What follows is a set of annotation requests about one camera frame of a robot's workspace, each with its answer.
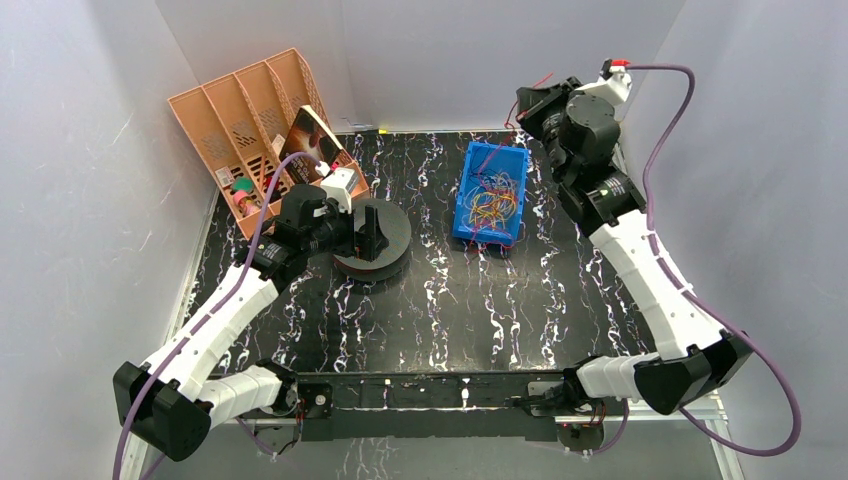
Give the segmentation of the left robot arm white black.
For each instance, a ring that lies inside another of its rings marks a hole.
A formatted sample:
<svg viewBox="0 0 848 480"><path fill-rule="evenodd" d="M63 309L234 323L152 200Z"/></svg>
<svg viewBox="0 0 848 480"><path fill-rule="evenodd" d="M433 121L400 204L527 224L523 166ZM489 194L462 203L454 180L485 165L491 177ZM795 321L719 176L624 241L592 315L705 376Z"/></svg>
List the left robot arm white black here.
<svg viewBox="0 0 848 480"><path fill-rule="evenodd" d="M260 211L249 246L203 307L141 365L113 376L122 425L173 461L191 456L219 424L256 409L289 416L302 401L298 376L269 359L210 379L241 332L299 277L309 260L330 253L374 261L388 246L374 205L347 207L326 189L297 185L276 216Z"/></svg>

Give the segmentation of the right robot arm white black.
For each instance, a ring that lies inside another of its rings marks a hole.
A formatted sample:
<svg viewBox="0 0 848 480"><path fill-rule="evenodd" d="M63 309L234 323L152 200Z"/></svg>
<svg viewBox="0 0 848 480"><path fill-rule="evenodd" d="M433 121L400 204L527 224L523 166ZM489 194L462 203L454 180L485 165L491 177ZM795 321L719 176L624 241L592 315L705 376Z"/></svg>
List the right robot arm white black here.
<svg viewBox="0 0 848 480"><path fill-rule="evenodd" d="M563 209L614 268L655 345L650 354L578 363L563 387L565 405L587 414L603 397L619 397L668 415L726 384L752 350L694 304L690 285L666 275L672 261L647 228L647 203L613 160L616 103L576 78L521 87L516 97L517 122L544 146Z"/></svg>

